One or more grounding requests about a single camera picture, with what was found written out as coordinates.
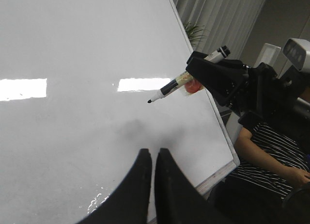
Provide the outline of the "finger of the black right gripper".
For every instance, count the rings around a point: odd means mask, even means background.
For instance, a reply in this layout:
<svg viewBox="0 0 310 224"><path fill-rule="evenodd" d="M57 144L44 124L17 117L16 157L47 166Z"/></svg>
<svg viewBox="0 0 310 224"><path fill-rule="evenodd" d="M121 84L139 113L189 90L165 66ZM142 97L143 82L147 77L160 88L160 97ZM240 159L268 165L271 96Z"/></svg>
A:
<svg viewBox="0 0 310 224"><path fill-rule="evenodd" d="M194 51L190 55L190 57L187 60L186 64L189 64L190 60L193 57L204 59L207 56L208 56L208 54L204 54L202 52ZM224 66L224 67L228 67L228 68L234 68L234 69L246 69L247 68L247 65L243 64L243 62L241 60L222 59L217 64L220 65L220 66Z"/></svg>
<svg viewBox="0 0 310 224"><path fill-rule="evenodd" d="M238 69L224 67L197 57L189 61L186 71L207 88L221 106L227 106L247 81L243 72Z"/></svg>

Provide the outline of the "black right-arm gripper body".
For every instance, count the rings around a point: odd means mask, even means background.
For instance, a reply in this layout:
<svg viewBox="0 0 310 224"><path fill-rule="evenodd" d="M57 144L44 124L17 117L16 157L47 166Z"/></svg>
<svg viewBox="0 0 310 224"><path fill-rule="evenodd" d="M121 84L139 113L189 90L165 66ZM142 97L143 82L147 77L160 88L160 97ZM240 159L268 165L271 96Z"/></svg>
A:
<svg viewBox="0 0 310 224"><path fill-rule="evenodd" d="M237 74L245 83L233 93L228 107L241 124L262 120L284 134L306 133L306 74L294 66L280 77L267 64L242 66Z"/></svg>

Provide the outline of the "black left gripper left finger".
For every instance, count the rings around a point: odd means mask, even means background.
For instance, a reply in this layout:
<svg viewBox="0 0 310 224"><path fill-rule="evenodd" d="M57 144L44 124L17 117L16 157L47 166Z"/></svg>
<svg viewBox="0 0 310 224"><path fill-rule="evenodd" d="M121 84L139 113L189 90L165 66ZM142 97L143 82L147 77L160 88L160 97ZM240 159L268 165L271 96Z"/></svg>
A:
<svg viewBox="0 0 310 224"><path fill-rule="evenodd" d="M145 224L152 178L149 150L140 149L135 162L119 186L80 224Z"/></svg>

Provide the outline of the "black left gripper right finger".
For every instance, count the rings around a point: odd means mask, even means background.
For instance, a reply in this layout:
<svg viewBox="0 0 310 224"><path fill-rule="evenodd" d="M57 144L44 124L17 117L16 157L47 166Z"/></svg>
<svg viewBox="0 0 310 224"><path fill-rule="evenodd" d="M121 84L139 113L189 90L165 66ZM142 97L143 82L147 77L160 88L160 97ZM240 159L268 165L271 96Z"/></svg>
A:
<svg viewBox="0 0 310 224"><path fill-rule="evenodd" d="M231 224L192 186L167 148L155 167L155 209L158 224Z"/></svg>

